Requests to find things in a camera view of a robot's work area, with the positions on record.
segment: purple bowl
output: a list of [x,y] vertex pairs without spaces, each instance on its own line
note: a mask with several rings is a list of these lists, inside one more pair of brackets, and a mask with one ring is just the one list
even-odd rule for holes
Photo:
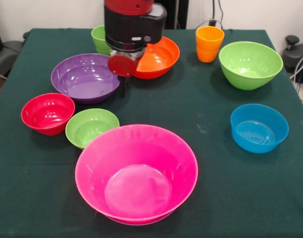
[[120,85],[107,67],[109,56],[81,54],[60,62],[51,73],[54,88],[77,103],[92,104],[110,97]]

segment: orange bowl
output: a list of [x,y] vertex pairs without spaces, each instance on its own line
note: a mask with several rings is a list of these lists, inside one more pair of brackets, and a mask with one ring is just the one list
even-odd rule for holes
[[147,44],[134,76],[141,79],[158,78],[173,67],[179,56],[180,50],[177,44],[162,36],[157,44]]

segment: white wall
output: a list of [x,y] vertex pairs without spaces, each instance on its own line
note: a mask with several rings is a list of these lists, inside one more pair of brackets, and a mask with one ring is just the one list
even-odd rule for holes
[[104,23],[103,0],[0,0],[2,41],[32,28],[93,28]]
[[[218,1],[215,18],[220,19]],[[286,47],[285,37],[297,35],[303,42],[303,0],[220,0],[225,29],[265,29],[276,50]],[[212,0],[190,0],[187,28],[212,18]]]
[[[221,0],[225,29],[265,29],[281,52],[288,34],[303,42],[303,0]],[[216,17],[220,18],[216,0]],[[188,25],[212,17],[212,0],[190,0]],[[35,27],[93,28],[104,22],[103,0],[0,0],[3,41],[22,40]]]

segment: blue bowl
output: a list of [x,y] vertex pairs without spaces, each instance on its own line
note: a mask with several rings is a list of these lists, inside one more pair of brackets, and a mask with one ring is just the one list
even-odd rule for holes
[[261,104],[245,104],[231,115],[232,136],[244,150],[267,153],[286,139],[289,126],[276,110]]

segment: green bowl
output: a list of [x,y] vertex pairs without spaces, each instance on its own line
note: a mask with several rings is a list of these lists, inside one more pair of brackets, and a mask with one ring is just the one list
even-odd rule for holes
[[282,69],[283,61],[272,48],[256,42],[239,41],[219,53],[222,71],[236,88],[253,90],[270,82]]
[[99,135],[119,126],[116,115],[110,111],[88,109],[77,113],[69,120],[66,136],[74,146],[83,150]]

